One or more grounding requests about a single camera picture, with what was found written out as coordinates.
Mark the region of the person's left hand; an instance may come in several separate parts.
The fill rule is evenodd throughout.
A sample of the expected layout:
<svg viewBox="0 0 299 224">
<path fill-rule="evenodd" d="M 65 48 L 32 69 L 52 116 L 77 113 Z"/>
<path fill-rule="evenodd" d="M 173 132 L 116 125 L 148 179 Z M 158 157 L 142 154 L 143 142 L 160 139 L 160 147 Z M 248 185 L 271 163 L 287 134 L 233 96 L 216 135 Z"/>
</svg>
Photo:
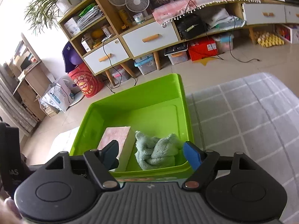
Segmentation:
<svg viewBox="0 0 299 224">
<path fill-rule="evenodd" d="M 2 224 L 22 224 L 22 218 L 18 214 L 16 205 L 11 198 L 1 199 L 0 219 Z"/>
</svg>

